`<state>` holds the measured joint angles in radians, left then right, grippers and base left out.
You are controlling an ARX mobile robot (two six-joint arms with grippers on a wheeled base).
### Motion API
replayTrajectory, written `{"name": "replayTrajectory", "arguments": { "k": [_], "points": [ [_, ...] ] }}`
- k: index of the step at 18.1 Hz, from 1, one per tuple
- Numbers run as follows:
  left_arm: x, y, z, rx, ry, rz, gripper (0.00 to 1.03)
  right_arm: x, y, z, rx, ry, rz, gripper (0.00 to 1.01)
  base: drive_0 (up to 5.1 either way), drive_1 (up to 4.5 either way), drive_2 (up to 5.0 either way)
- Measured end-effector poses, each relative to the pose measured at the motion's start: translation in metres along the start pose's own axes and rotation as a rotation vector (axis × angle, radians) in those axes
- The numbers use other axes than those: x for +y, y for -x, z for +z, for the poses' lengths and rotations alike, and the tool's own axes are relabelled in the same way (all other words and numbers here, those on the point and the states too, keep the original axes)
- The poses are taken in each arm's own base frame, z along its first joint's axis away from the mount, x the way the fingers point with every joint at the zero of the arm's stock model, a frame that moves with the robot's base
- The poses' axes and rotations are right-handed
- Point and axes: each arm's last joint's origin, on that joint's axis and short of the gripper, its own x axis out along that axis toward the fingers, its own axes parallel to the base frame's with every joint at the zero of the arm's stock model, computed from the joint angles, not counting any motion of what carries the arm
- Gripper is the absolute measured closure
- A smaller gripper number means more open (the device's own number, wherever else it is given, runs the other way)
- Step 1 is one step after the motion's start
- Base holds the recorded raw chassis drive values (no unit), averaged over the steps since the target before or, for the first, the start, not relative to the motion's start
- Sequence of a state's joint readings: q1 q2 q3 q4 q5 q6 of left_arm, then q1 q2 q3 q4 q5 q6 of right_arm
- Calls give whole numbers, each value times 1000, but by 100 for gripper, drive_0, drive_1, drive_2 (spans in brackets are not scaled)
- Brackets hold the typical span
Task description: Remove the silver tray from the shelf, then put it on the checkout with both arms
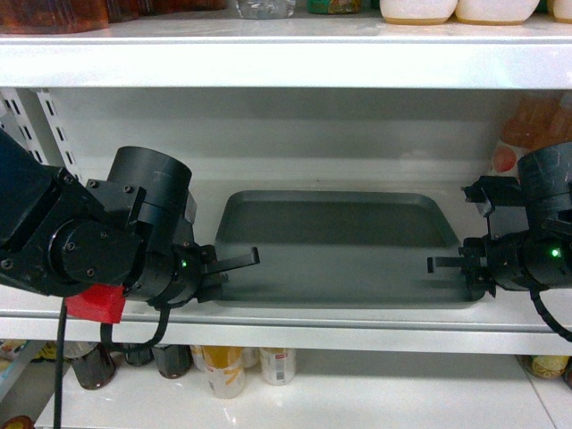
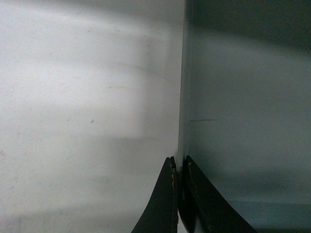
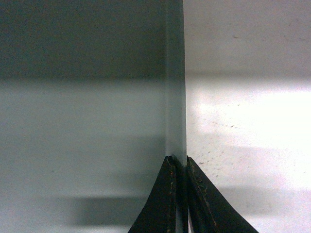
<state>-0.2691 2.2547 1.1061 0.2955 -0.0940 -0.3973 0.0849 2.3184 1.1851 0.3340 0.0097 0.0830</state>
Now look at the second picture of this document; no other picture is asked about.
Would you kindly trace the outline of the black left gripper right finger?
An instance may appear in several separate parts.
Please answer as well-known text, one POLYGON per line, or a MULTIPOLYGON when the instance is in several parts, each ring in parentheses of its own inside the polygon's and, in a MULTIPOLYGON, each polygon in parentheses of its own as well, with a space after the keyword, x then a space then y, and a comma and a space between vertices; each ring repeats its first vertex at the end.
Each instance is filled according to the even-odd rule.
POLYGON ((255 229, 224 199, 195 161, 183 160, 179 213, 189 233, 254 233, 255 229))

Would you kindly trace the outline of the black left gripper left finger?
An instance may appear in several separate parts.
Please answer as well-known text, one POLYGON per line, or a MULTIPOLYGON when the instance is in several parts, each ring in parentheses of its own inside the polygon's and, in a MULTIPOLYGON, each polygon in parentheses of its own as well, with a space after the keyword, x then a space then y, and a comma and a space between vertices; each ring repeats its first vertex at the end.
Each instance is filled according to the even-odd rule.
POLYGON ((176 233, 178 225, 178 175, 173 157, 168 157, 151 197, 133 233, 176 233))

